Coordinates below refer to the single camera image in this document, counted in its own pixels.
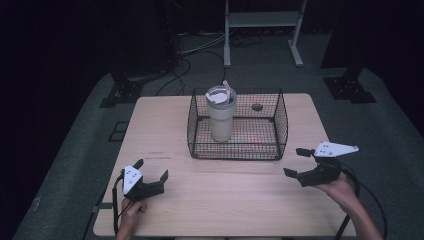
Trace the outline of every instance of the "gray carpet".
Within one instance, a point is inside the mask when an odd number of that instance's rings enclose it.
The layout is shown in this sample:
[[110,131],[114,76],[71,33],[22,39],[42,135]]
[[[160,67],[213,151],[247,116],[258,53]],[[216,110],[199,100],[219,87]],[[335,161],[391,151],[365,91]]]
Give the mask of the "gray carpet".
[[[323,78],[340,76],[345,69],[320,69],[329,35],[300,35],[298,47],[305,66],[297,68],[287,46],[289,36],[267,36],[258,44],[231,49],[232,66],[224,70],[222,60],[210,52],[184,57],[189,71],[167,85],[159,95],[190,95],[197,87],[211,87],[225,78],[232,87],[280,87],[284,93],[308,93],[318,110],[330,141],[357,145],[360,151],[339,159],[351,166],[359,180],[380,200],[388,221],[387,239],[422,239],[424,236],[424,140],[387,91],[384,82],[364,69],[359,81],[377,103],[352,104],[335,101]],[[211,38],[186,36],[184,50]],[[207,49],[222,56],[222,46]],[[180,61],[182,74],[189,67]],[[154,96],[175,76],[147,83],[142,96]],[[110,142],[115,124],[129,121],[134,104],[99,108],[113,86],[110,75],[99,80],[58,153],[34,204],[14,239],[85,239],[93,234],[92,208],[109,181],[120,142]],[[361,200],[378,227],[383,220],[366,191]]]

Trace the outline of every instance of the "wooden table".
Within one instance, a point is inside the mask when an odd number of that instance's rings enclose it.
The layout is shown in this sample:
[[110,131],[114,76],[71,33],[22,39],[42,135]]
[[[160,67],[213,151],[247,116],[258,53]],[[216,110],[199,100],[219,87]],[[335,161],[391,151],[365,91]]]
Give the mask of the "wooden table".
[[[158,181],[169,170],[165,193],[149,199],[140,214],[138,236],[282,237],[334,236],[345,217],[325,193],[284,175],[283,167],[307,171],[313,158],[296,148],[315,149],[328,141],[312,99],[284,94],[288,141],[279,161],[198,160],[187,146],[189,96],[142,97],[122,143],[103,203],[121,169],[144,159],[144,182]],[[118,201],[122,200],[121,184]],[[94,233],[113,236],[112,209],[101,209]],[[345,235],[354,236],[349,223]]]

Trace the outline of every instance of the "black stand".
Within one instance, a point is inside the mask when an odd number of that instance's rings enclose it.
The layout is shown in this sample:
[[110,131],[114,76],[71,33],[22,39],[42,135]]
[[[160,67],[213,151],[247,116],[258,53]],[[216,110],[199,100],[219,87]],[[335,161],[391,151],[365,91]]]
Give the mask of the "black stand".
[[141,96],[144,83],[128,80],[124,73],[111,73],[115,82],[107,98],[103,98],[100,108],[113,108],[116,104],[135,103]]
[[342,77],[326,77],[325,84],[335,100],[350,100],[352,103],[376,103],[372,94],[365,91],[358,81],[363,62],[357,59],[351,63]]

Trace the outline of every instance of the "metal shelf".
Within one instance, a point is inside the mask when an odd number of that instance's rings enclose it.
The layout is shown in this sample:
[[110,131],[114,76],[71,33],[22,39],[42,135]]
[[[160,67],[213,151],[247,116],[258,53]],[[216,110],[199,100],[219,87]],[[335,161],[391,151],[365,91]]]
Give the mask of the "metal shelf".
[[300,57],[299,51],[297,50],[296,43],[300,33],[306,3],[307,0],[302,0],[302,5],[299,11],[230,13],[229,0],[226,0],[224,66],[231,66],[230,28],[294,26],[295,29],[293,38],[288,41],[288,44],[296,66],[302,67],[303,61]]

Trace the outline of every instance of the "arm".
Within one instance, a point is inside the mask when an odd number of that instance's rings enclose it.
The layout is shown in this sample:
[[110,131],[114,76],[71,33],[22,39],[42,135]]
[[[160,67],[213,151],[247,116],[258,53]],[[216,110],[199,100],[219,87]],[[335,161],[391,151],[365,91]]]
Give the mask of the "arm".
[[314,187],[327,193],[349,215],[358,239],[383,239],[368,212],[356,197],[349,178],[344,173],[340,174],[339,179],[332,183]]
[[147,199],[138,202],[130,202],[127,198],[122,200],[122,213],[121,225],[119,226],[117,240],[130,240],[137,230],[139,222],[139,212],[147,210]]

